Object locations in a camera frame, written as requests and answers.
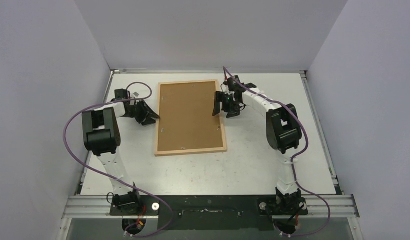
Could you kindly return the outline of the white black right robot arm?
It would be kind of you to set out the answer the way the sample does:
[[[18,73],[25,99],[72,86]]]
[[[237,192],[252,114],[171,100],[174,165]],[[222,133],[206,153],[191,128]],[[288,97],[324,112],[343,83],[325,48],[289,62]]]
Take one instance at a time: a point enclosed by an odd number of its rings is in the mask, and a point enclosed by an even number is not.
[[[250,107],[265,118],[266,139],[276,151],[278,180],[275,198],[261,203],[263,211],[270,215],[307,215],[308,209],[301,190],[295,180],[294,161],[291,160],[302,139],[302,130],[297,122],[294,105],[281,106],[263,94],[253,83],[243,84],[237,75],[228,77],[223,85],[226,89],[214,94],[213,116],[225,112],[226,117],[240,115],[242,108]]]

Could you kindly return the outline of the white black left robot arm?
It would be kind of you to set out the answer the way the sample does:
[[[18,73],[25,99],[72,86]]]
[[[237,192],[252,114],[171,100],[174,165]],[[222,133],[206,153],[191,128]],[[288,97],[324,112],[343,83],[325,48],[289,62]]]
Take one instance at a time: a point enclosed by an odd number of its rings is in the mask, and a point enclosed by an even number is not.
[[[159,115],[144,100],[132,100],[127,89],[114,92],[114,103],[82,113],[82,132],[85,148],[102,163],[112,184],[110,215],[156,216],[159,201],[153,197],[141,198],[129,177],[119,147],[121,133],[118,118],[134,118],[142,126],[156,123]]]

